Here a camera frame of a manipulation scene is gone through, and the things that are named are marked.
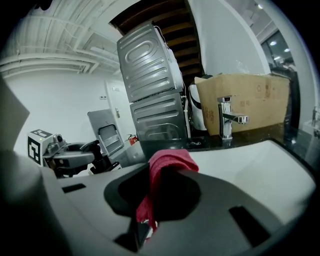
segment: chrome faucet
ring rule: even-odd
[[[220,137],[223,140],[232,139],[232,125],[231,121],[237,122],[238,124],[247,124],[249,122],[249,117],[244,114],[233,113],[231,110],[231,97],[225,96],[218,98],[219,107],[219,121],[220,121]]]

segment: white sink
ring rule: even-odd
[[[306,168],[270,140],[190,152],[190,156],[199,166],[199,173],[234,184],[272,211],[283,224],[304,211],[316,188]]]

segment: red cloth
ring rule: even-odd
[[[191,170],[198,172],[199,167],[192,160],[186,149],[165,149],[156,152],[149,160],[149,192],[136,210],[136,221],[149,220],[149,226],[156,230],[154,219],[154,202],[157,200],[161,182],[161,169],[173,167],[175,170]]]

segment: black countertop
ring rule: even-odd
[[[297,158],[311,174],[316,177],[320,173],[320,140],[304,131],[276,124],[263,128],[235,132],[233,139],[222,141],[218,135],[193,137],[185,139],[170,139],[157,141],[140,141],[139,145],[133,145],[126,150],[126,158],[134,158],[134,155],[143,154],[143,158],[135,157],[137,162],[130,161],[129,165],[148,161],[152,155],[165,149],[186,149],[189,152],[201,152],[231,149],[247,146],[266,140],[272,140],[294,157]]]

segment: white wall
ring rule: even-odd
[[[60,133],[68,143],[96,139],[87,113],[109,108],[105,77],[67,72],[32,72],[5,80],[29,110],[14,151],[27,155],[27,133],[42,129]]]
[[[292,54],[295,66],[297,68],[299,86],[300,86],[300,122],[299,128],[312,118],[314,106],[319,105],[319,74],[313,63],[306,44],[301,38],[299,32],[288,20],[288,18],[279,10],[279,8],[269,0],[256,0],[263,6],[263,10],[270,16],[279,31],[283,35],[290,52]]]
[[[206,74],[268,74],[255,34],[225,0],[188,0],[196,23]]]

